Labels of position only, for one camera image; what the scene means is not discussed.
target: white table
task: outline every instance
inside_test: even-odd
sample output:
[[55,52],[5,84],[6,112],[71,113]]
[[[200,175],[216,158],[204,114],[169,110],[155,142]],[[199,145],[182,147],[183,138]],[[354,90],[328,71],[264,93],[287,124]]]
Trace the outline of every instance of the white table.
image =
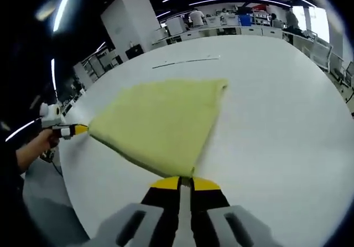
[[[154,68],[193,59],[214,60]],[[354,122],[326,75],[281,39],[200,38],[109,71],[66,119],[87,124],[121,88],[168,78],[229,80],[196,175],[218,183],[231,205],[266,223],[284,246],[322,246],[354,195]],[[70,200],[90,237],[159,179],[87,135],[59,147]]]

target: round table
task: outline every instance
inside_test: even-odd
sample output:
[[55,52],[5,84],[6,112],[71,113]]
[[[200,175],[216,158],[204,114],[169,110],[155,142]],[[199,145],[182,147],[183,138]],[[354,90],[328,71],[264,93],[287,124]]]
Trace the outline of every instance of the round table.
[[[354,195],[354,122],[341,95],[281,39],[237,35],[159,48],[112,69],[66,116],[88,124],[122,88],[170,78],[227,78],[221,111],[195,175],[267,224],[285,246],[322,246]],[[59,145],[74,210],[93,238],[160,177],[87,134]]]

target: yellow cloth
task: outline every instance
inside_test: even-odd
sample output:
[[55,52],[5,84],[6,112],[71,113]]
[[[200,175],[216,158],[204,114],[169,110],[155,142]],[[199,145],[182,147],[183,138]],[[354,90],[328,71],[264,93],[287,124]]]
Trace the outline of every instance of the yellow cloth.
[[167,80],[123,90],[89,134],[160,176],[192,176],[227,80]]

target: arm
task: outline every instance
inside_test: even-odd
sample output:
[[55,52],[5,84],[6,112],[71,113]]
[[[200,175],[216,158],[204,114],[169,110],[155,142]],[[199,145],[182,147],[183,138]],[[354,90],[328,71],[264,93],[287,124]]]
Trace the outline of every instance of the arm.
[[51,149],[51,143],[57,145],[59,139],[53,135],[51,129],[45,129],[27,145],[16,150],[17,165],[20,172],[25,172],[37,157]]

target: window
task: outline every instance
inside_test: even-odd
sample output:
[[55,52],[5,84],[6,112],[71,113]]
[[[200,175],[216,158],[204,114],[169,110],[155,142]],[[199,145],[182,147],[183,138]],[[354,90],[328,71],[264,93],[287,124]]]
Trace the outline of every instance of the window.
[[330,32],[328,28],[328,20],[326,10],[322,8],[309,7],[311,30],[315,32],[319,38],[330,41]]
[[304,7],[293,6],[293,13],[299,21],[299,28],[302,31],[305,31],[306,30],[306,19],[305,19]]

